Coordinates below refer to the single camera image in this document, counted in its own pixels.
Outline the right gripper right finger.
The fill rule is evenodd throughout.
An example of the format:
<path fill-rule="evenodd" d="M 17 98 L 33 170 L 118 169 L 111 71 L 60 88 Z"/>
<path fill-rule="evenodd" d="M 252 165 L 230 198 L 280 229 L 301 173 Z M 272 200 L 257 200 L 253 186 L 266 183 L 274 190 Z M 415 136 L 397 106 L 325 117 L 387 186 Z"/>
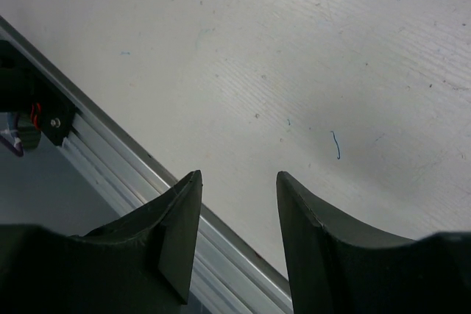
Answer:
<path fill-rule="evenodd" d="M 277 175 L 277 207 L 296 313 L 468 313 L 470 234 L 419 240 L 365 224 Z"/>

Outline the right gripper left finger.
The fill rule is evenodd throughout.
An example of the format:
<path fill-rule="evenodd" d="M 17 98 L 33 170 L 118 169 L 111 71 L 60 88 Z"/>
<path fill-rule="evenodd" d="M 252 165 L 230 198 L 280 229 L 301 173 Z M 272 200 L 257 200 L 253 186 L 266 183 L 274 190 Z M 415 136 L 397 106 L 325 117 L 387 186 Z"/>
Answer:
<path fill-rule="evenodd" d="M 83 236 L 1 227 L 3 313 L 179 313 L 188 303 L 202 174 Z"/>

